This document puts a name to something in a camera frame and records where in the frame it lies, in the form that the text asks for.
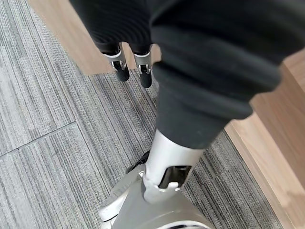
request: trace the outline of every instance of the wooden baseboard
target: wooden baseboard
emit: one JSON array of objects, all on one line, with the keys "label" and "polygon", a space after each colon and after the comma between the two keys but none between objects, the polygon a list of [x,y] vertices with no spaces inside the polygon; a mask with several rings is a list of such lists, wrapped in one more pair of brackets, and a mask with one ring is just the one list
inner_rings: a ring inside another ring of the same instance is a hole
[{"label": "wooden baseboard", "polygon": [[[85,74],[113,71],[68,0],[29,0]],[[127,44],[127,64],[136,68]],[[154,46],[152,58],[160,59]],[[284,229],[305,229],[305,50],[287,58],[283,82],[252,101],[255,113],[226,131]]]}]

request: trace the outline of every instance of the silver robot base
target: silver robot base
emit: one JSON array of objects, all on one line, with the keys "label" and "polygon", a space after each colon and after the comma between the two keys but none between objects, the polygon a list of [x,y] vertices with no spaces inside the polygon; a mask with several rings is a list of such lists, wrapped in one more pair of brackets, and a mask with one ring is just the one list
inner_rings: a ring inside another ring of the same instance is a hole
[{"label": "silver robot base", "polygon": [[142,197],[145,164],[137,166],[114,187],[99,209],[101,229],[214,229],[181,193],[149,204]]}]

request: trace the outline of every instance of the robotic arm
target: robotic arm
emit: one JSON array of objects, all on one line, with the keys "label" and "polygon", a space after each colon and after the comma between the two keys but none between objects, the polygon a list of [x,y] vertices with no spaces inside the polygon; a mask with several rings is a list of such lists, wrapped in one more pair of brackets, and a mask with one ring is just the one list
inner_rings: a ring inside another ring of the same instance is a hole
[{"label": "robotic arm", "polygon": [[129,43],[141,84],[151,84],[150,45],[162,61],[157,131],[100,209],[102,228],[212,228],[180,193],[202,152],[249,101],[280,82],[278,65],[305,46],[305,5],[277,0],[70,0],[120,81]]}]

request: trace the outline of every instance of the gray carpet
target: gray carpet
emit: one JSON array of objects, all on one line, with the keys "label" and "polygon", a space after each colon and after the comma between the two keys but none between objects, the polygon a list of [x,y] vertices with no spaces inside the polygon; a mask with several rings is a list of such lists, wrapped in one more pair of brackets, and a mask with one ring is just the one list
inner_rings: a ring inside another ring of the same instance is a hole
[{"label": "gray carpet", "polygon": [[[0,228],[98,228],[150,147],[157,85],[83,75],[25,0],[0,0],[0,21]],[[218,229],[282,228],[225,132],[184,193]]]}]

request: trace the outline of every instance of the black rubber fingertip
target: black rubber fingertip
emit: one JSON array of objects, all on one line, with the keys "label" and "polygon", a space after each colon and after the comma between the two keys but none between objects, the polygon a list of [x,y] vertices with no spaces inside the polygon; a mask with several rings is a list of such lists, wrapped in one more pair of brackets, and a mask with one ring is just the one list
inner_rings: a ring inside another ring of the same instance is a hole
[{"label": "black rubber fingertip", "polygon": [[128,67],[126,66],[124,70],[118,69],[116,75],[121,82],[127,81],[129,79]]},{"label": "black rubber fingertip", "polygon": [[149,88],[152,85],[152,73],[142,73],[140,74],[141,85],[144,88]]}]

